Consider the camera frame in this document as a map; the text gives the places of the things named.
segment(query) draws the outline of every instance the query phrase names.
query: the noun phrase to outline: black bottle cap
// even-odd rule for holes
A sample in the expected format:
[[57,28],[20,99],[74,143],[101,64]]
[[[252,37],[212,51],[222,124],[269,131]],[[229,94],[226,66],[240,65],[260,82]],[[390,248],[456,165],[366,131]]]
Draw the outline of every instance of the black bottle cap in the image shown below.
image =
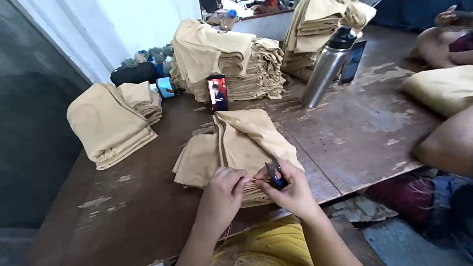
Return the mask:
[[333,49],[348,49],[356,40],[356,35],[350,33],[351,26],[342,26],[338,28],[332,37],[328,40],[327,45]]

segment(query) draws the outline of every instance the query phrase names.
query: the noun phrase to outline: white wall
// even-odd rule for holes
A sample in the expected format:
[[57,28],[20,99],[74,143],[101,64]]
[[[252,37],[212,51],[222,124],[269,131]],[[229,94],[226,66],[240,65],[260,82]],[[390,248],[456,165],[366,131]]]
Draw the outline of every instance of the white wall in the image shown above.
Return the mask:
[[133,51],[171,42],[179,23],[201,18],[199,0],[97,0]]
[[13,0],[92,82],[137,50],[171,42],[179,22],[200,18],[199,0]]

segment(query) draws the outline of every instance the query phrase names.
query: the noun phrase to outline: black phone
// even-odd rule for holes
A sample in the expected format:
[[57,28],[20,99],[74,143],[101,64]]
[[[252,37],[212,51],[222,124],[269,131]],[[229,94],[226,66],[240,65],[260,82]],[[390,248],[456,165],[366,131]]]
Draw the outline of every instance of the black phone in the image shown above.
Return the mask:
[[225,75],[211,75],[207,78],[210,106],[213,112],[228,111],[227,83]]
[[356,70],[365,51],[365,46],[366,41],[353,44],[350,54],[348,55],[348,60],[342,69],[342,75],[340,76],[338,84],[350,83],[355,78]]

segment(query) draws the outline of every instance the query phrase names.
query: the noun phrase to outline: hand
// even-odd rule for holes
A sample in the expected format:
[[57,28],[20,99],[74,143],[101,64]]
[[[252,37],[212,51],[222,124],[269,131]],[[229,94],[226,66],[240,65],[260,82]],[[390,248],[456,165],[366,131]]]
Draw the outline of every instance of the hand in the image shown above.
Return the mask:
[[457,19],[456,15],[452,14],[452,11],[455,11],[456,5],[449,7],[446,11],[437,15],[435,22],[438,25],[449,25]]
[[290,163],[279,159],[281,171],[288,181],[287,187],[278,191],[268,183],[262,181],[268,174],[266,167],[261,168],[254,176],[255,184],[259,186],[270,199],[277,205],[299,216],[302,220],[309,222],[316,219],[317,215],[322,211],[312,196],[307,178],[302,171]]
[[193,230],[214,238],[222,235],[241,206],[243,192],[250,181],[242,169],[220,167],[205,187]]

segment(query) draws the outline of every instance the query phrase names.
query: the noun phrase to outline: maroon fabric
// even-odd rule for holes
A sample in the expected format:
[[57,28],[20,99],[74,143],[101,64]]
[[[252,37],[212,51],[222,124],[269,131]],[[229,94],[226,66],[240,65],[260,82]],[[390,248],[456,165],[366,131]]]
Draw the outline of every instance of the maroon fabric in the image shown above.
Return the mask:
[[450,52],[465,52],[473,50],[473,32],[467,33],[449,45]]
[[429,208],[433,205],[434,190],[432,179],[401,176],[374,184],[366,190],[365,194],[371,200],[398,212],[412,226],[422,230],[429,219]]

